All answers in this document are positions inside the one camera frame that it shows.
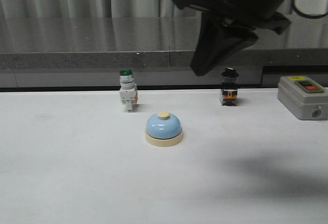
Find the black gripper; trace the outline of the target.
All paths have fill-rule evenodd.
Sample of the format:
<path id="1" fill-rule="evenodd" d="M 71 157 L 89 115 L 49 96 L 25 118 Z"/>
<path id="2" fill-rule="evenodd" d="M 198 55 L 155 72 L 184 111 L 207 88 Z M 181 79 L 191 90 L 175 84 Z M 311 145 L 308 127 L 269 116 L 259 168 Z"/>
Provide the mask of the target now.
<path id="1" fill-rule="evenodd" d="M 258 41 L 255 28 L 277 34 L 290 21 L 277 12 L 284 0 L 172 0 L 180 10 L 202 12 L 197 46 L 190 64 L 197 76 L 208 74 L 220 62 Z"/>

